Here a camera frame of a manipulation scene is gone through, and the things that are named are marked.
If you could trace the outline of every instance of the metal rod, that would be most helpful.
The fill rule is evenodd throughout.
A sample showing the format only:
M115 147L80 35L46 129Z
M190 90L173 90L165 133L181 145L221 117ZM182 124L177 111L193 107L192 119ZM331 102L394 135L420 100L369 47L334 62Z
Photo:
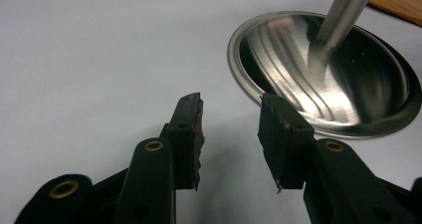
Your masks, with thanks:
M316 38L335 48L344 40L369 0L334 0Z

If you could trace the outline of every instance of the white background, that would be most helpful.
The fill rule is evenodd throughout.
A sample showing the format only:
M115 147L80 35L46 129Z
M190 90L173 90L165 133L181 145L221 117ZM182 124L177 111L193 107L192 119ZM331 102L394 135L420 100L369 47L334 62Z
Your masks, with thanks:
M332 0L0 0L0 223L47 181L97 183L158 136L180 97L204 100L199 191L177 192L177 221L309 223L300 190L276 195L257 138L260 108L227 63L233 32L275 11L326 14ZM394 47L422 80L422 30L366 8L357 25ZM422 117L348 141L377 175L422 176Z

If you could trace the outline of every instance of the red marking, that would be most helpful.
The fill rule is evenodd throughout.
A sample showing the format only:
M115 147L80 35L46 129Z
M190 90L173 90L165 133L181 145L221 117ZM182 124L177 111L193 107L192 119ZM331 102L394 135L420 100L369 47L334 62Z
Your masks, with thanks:
M195 137L201 137L202 136L202 132L201 130L194 128L193 132L195 132Z

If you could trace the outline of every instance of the black mechanical part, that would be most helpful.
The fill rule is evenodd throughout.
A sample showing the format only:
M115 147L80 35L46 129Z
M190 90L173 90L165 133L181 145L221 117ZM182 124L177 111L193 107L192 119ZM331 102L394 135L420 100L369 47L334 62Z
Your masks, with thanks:
M312 223L419 223L421 178L409 192L377 178L344 142L316 141L313 135L293 106L263 95L258 136L266 161L283 188L307 184L304 200Z
M201 124L203 104L199 93L181 98L168 125L167 138L174 148L176 189L198 188L199 155L205 140Z
M175 190L199 183L202 112L199 93L183 97L160 137L136 147L130 169L94 186L79 174L55 178L35 194L16 223L174 223ZM170 130L172 123L176 128Z
M112 223L174 223L172 144L164 138L135 149Z
M92 195L89 178L78 174L67 174L44 184L25 206L16 220L26 223L87 223L90 213L87 200Z
M264 94L258 137L279 190L302 189L313 127L285 99Z
M331 206L329 223L413 223L413 217L344 142L318 140L312 161ZM308 195L317 203L312 192Z

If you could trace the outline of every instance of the screw hole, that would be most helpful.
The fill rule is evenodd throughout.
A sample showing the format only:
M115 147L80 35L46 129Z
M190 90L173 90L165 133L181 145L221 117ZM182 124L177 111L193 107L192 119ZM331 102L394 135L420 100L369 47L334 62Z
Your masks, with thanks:
M157 151L164 146L164 143L160 141L152 141L146 144L145 149L148 151Z
M380 207L372 207L372 213L383 221L391 221L393 219L388 211Z
M325 147L331 151L341 152L344 151L344 147L339 143L328 142L325 144Z
M53 199L61 199L61 198L71 195L76 190L78 190L78 188L79 188L79 182L73 179L65 180L57 184L56 186L54 186L50 190L49 196Z
M138 206L133 210L132 214L134 218L143 219L149 216L151 212L149 211L149 208L145 206Z

